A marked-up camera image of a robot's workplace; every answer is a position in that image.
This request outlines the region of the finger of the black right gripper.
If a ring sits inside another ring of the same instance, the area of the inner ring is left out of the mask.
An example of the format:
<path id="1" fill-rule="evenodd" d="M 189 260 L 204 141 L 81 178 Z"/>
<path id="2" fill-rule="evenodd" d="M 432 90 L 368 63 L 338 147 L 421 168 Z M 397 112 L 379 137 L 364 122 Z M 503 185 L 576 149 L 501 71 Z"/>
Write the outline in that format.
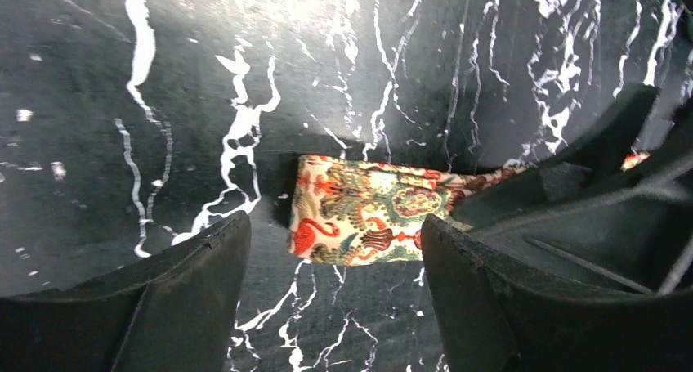
<path id="1" fill-rule="evenodd" d="M 659 95 L 628 85 L 567 148 L 456 204 L 482 243 L 567 278 L 642 294 L 692 285 L 692 104 L 661 145 L 624 161 Z"/>

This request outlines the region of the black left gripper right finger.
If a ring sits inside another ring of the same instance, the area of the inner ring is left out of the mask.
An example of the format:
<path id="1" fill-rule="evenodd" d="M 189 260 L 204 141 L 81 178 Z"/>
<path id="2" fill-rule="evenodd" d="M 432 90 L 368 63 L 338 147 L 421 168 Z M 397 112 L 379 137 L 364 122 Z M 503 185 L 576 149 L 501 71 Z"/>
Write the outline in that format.
<path id="1" fill-rule="evenodd" d="M 692 292 L 569 280 L 429 216 L 423 262 L 452 371 L 689 371 Z"/>

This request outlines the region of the cream flamingo paisley tie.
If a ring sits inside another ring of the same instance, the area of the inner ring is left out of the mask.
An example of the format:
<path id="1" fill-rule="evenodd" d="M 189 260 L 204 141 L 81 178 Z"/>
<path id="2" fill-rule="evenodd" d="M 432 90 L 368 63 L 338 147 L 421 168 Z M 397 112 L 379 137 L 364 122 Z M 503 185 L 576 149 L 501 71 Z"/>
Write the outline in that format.
<path id="1" fill-rule="evenodd" d="M 287 247 L 299 258 L 339 266 L 418 261 L 428 216 L 471 230 L 576 195 L 642 160 L 642 154 L 621 150 L 462 175 L 303 155 Z"/>

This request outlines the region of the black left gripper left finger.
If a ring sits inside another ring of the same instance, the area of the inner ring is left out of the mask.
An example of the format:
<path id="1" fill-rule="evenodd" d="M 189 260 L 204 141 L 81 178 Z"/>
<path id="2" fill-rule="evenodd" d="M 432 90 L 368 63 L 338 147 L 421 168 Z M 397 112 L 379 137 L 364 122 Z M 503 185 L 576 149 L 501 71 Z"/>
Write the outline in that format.
<path id="1" fill-rule="evenodd" d="M 235 213 L 71 289 L 2 298 L 2 370 L 222 370 L 251 234 Z"/>

